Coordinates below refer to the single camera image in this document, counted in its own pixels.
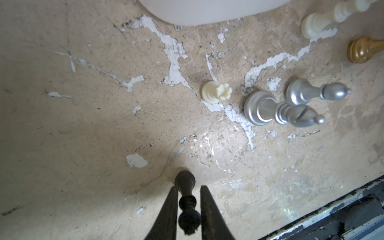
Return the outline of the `white rook chess piece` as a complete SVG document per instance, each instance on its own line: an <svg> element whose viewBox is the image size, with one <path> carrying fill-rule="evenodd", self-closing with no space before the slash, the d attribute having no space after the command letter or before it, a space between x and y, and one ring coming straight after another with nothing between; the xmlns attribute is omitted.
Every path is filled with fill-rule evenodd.
<svg viewBox="0 0 384 240"><path fill-rule="evenodd" d="M227 83L220 84L210 81L203 86L201 95L208 104L217 104L220 101L228 100L231 97L232 91L232 88Z"/></svg>

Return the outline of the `silver bishop chess piece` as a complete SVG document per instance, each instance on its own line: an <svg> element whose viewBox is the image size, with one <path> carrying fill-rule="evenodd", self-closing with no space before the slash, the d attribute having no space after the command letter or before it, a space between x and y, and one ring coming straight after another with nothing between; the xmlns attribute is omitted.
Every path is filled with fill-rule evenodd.
<svg viewBox="0 0 384 240"><path fill-rule="evenodd" d="M286 101L278 102L267 91L255 91L244 104L244 114L248 121L256 126L264 126L271 121L280 125L291 124L297 128L306 128L325 123L325 117L307 105L292 105Z"/></svg>

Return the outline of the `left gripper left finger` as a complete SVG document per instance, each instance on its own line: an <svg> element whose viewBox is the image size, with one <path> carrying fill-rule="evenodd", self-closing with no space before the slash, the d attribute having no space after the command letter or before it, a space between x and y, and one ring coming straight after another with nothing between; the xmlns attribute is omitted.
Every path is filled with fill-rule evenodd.
<svg viewBox="0 0 384 240"><path fill-rule="evenodd" d="M171 187L169 194L146 240L175 240L177 238L178 190Z"/></svg>

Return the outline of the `black chess piece front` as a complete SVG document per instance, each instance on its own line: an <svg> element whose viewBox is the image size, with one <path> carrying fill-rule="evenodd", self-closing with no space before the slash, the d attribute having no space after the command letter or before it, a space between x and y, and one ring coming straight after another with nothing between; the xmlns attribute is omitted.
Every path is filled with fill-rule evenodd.
<svg viewBox="0 0 384 240"><path fill-rule="evenodd" d="M182 213L179 216L178 223L185 235L192 235L200 226L202 219L196 211L197 200L192 191L195 187L196 179L189 171L181 171L175 179L175 185L182 197L179 200L179 207Z"/></svg>

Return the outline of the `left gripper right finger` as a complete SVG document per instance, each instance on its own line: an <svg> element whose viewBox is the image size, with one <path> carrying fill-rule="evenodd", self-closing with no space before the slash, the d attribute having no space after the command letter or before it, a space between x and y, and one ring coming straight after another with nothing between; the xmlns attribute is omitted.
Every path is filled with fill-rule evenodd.
<svg viewBox="0 0 384 240"><path fill-rule="evenodd" d="M201 186L203 240L234 240L207 186Z"/></svg>

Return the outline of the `white plastic storage box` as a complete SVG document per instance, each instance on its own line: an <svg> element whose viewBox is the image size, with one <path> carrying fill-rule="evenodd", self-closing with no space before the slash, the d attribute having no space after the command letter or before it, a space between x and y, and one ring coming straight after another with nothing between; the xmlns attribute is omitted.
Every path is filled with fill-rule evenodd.
<svg viewBox="0 0 384 240"><path fill-rule="evenodd" d="M287 0L141 0L155 17L178 26L198 26L276 9Z"/></svg>

